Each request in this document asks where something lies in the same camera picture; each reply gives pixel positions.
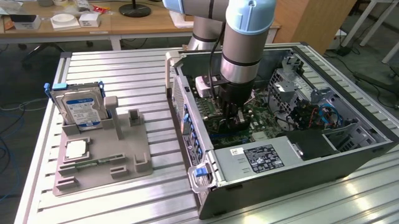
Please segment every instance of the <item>sticker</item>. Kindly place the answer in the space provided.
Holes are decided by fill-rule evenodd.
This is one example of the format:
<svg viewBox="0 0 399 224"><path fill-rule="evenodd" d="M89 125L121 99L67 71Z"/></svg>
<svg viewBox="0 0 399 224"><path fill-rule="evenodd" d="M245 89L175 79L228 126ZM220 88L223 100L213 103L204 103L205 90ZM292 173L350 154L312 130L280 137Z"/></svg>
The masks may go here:
<svg viewBox="0 0 399 224"><path fill-rule="evenodd" d="M243 148L233 148L229 151L231 151L231 155L240 155L240 154L244 153L244 149Z"/></svg>
<svg viewBox="0 0 399 224"><path fill-rule="evenodd" d="M107 34L108 31L91 31L89 34Z"/></svg>
<svg viewBox="0 0 399 224"><path fill-rule="evenodd" d="M73 121L80 127L89 127L100 124L99 112L93 109L93 105L95 100L92 98L67 101Z"/></svg>
<svg viewBox="0 0 399 224"><path fill-rule="evenodd" d="M255 173L262 173L284 166L272 145L247 149L244 153Z"/></svg>

